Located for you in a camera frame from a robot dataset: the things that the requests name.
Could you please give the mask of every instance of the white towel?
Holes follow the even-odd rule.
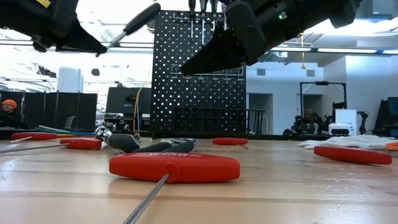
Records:
[[[332,137],[326,141],[308,140],[298,144],[305,149],[313,149],[315,146],[336,146],[336,147],[358,147],[360,149],[386,149],[386,144],[396,142],[395,139],[380,138],[373,135],[359,135],[347,137]]]

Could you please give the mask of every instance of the orange hat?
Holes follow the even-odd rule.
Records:
[[[17,103],[14,100],[4,100],[2,102],[3,105],[10,105],[17,108]]]

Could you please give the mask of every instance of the red handle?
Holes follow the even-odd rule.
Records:
[[[102,141],[92,138],[68,138],[61,139],[60,144],[69,144],[69,149],[98,150],[102,147]]]
[[[31,132],[31,133],[14,133],[11,135],[12,140],[29,138],[29,140],[49,140],[56,139],[58,136],[55,133],[39,133],[39,132]]]
[[[222,146],[235,146],[235,145],[244,145],[249,141],[247,139],[241,138],[215,138],[213,139],[213,144],[222,145]]]
[[[390,154],[348,147],[315,146],[314,153],[336,161],[357,164],[392,164]]]
[[[168,183],[214,183],[238,179],[236,159],[194,153],[140,152],[114,156],[109,171],[136,180],[159,181],[165,174]]]

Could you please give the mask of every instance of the pegboard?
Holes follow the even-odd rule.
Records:
[[[201,49],[202,23],[199,12],[196,17],[193,26],[193,41],[188,11],[161,11],[155,18],[150,115],[150,130],[154,133],[175,132],[174,111],[176,108],[246,108],[245,68],[228,71],[228,75],[237,74],[238,71],[242,72],[239,77],[228,75],[226,77],[221,75],[184,77],[176,75],[172,71],[173,67],[176,65],[180,67]],[[207,13],[206,18],[205,43],[213,36],[211,14]],[[245,118],[245,114],[242,112],[242,116],[240,116],[242,120]],[[228,124],[223,126],[224,131],[225,129],[227,131],[242,131],[236,129],[236,125]]]

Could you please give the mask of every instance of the wooden tabletop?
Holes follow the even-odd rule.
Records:
[[[143,139],[142,145],[155,142]],[[297,144],[250,141],[247,150],[199,140],[195,152],[237,158],[241,178],[227,184],[165,185],[139,223],[397,223],[397,164],[335,162]],[[2,141],[0,147],[10,146]],[[0,154],[0,223],[122,223],[155,183],[110,174],[112,155],[107,147]]]

